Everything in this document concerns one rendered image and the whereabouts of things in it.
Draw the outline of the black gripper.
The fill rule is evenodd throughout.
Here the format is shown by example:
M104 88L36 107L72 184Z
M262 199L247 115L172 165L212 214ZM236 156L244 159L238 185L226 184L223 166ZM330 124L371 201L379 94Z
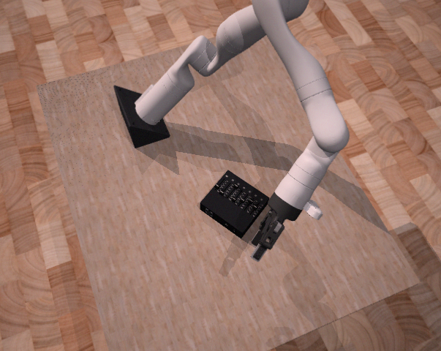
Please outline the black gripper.
M278 237L284 230L283 222L286 219L295 221L302 210L297 209L281 199L275 192L268 201L271 208L260 223L259 229L252 239L252 244L256 246L251 254L251 258L259 262L267 249L272 249ZM270 241L267 242L266 239Z

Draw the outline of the black lighting desk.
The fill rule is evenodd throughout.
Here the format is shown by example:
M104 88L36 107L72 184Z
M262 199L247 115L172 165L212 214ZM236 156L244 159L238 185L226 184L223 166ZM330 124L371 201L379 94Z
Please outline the black lighting desk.
M200 210L242 238L269 197L229 170L200 202Z

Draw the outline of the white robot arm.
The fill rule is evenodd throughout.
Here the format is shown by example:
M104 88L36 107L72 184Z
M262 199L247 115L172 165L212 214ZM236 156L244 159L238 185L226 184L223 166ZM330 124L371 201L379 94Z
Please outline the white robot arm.
M319 220L323 213L310 198L329 165L347 145L350 133L324 69L287 25L303 14L308 3L252 0L252 5L233 13L219 26L216 47L206 37L197 37L160 80L140 96L135 109L147 124L156 125L195 85L188 64L208 77L267 35L291 77L313 132L275 193Z

